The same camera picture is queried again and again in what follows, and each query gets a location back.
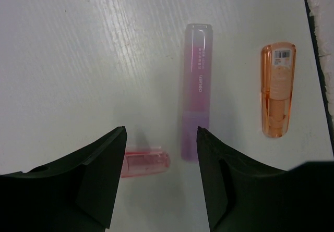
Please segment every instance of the highlighter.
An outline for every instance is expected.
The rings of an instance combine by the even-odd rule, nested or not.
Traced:
[[[292,43],[274,43],[262,49],[262,130],[268,137],[281,137],[288,130],[295,61]]]
[[[139,151],[125,151],[121,177],[147,176],[166,172],[171,160],[167,152],[160,148],[148,150],[140,148]]]
[[[209,128],[212,26],[187,25],[184,47],[181,157],[198,162],[197,128]]]

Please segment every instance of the purple highlighter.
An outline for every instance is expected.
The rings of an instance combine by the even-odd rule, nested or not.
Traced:
[[[198,162],[197,128],[209,128],[212,26],[187,25],[184,47],[184,81],[181,156]]]

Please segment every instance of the white table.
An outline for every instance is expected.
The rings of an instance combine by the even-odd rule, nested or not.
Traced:
[[[125,125],[160,145],[168,173],[121,179],[111,231],[208,231],[198,165],[180,159],[182,42],[214,29],[210,131],[289,169],[332,160],[304,0],[0,0],[0,174],[28,171]],[[260,50],[290,41],[297,64],[288,133],[266,138]]]

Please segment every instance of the barcode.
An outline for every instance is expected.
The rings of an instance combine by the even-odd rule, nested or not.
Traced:
[[[290,51],[275,51],[275,58],[290,57]]]

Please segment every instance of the pink highlighter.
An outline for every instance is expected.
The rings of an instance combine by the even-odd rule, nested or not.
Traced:
[[[125,151],[121,177],[153,175],[167,171],[171,160],[161,149]]]
[[[198,162],[197,128],[209,128],[213,32],[211,25],[191,23],[185,32],[181,156]]]

